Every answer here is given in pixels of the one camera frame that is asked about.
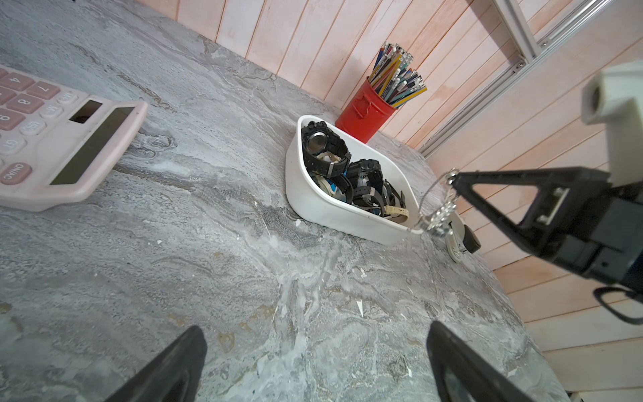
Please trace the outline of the black digital watch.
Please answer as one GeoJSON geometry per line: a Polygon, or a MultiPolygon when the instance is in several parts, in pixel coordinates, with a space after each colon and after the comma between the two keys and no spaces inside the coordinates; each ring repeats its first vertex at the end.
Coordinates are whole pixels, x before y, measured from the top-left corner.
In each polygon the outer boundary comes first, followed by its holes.
{"type": "Polygon", "coordinates": [[[353,189],[352,203],[371,214],[383,217],[387,203],[382,195],[371,186],[360,186],[353,189]]]}
{"type": "Polygon", "coordinates": [[[346,177],[354,189],[372,187],[378,193],[383,190],[383,173],[379,161],[375,159],[360,159],[351,162],[346,177]]]}
{"type": "Polygon", "coordinates": [[[304,163],[308,170],[325,178],[343,175],[352,154],[346,142],[326,122],[309,122],[301,129],[304,163]]]}

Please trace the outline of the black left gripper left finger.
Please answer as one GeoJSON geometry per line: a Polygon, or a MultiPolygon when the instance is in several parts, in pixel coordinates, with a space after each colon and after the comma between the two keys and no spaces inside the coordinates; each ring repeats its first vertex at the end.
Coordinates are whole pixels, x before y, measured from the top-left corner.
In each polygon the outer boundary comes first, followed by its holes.
{"type": "Polygon", "coordinates": [[[188,328],[106,402],[194,401],[207,351],[203,330],[188,328]]]}

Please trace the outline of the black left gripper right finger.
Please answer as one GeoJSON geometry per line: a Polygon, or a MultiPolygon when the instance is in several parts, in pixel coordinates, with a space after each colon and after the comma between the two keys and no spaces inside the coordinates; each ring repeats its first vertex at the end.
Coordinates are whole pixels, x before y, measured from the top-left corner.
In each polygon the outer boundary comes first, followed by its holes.
{"type": "Polygon", "coordinates": [[[426,349],[442,401],[531,400],[439,321],[430,325],[426,349]]]}

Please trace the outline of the black watch with keychain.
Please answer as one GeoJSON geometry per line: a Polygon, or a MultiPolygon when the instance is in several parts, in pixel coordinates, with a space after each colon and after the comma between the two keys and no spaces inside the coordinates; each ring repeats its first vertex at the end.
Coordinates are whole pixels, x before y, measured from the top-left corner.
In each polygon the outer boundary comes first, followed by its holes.
{"type": "Polygon", "coordinates": [[[353,186],[343,174],[327,178],[327,181],[334,185],[336,190],[344,196],[345,203],[351,204],[353,202],[353,186]]]}

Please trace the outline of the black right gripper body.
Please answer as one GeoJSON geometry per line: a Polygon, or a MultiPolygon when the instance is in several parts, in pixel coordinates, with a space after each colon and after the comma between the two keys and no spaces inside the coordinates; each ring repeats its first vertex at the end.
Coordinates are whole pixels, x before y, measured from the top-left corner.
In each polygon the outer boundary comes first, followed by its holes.
{"type": "Polygon", "coordinates": [[[605,285],[642,292],[642,182],[572,188],[554,216],[544,259],[605,285]]]}

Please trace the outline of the cream silicone watch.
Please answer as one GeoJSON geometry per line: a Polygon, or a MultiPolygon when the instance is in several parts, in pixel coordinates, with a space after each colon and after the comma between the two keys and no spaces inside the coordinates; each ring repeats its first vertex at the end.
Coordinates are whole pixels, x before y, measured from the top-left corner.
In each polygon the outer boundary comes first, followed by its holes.
{"type": "Polygon", "coordinates": [[[323,191],[324,194],[327,194],[333,198],[335,197],[337,192],[337,186],[332,181],[330,181],[329,179],[326,179],[325,177],[319,174],[313,174],[311,178],[318,185],[321,191],[323,191]]]}

